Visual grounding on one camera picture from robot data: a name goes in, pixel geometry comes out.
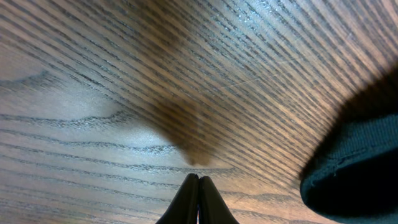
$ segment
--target wooden table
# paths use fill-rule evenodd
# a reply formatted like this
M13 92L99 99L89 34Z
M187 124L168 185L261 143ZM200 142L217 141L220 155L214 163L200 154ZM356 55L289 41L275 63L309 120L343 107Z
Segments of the wooden table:
M154 223L189 173L240 223L332 223L299 173L398 57L394 0L0 5L0 223Z

